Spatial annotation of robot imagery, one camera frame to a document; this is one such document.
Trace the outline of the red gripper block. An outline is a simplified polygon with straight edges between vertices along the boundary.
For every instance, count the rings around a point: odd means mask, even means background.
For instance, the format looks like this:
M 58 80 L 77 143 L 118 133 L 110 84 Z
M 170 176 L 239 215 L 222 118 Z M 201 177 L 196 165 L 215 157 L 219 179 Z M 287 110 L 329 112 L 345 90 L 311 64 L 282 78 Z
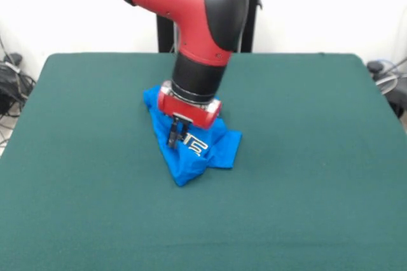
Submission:
M 212 127 L 222 108 L 222 102 L 213 98 L 208 104 L 193 104 L 178 97 L 172 89 L 171 81 L 162 83 L 158 91 L 158 109 L 172 119 L 172 123 L 167 138 L 167 146 L 171 149 L 176 147 L 177 141 L 184 142 L 188 135 L 190 123 L 201 129 Z M 182 128 L 178 132 L 179 119 L 182 121 Z

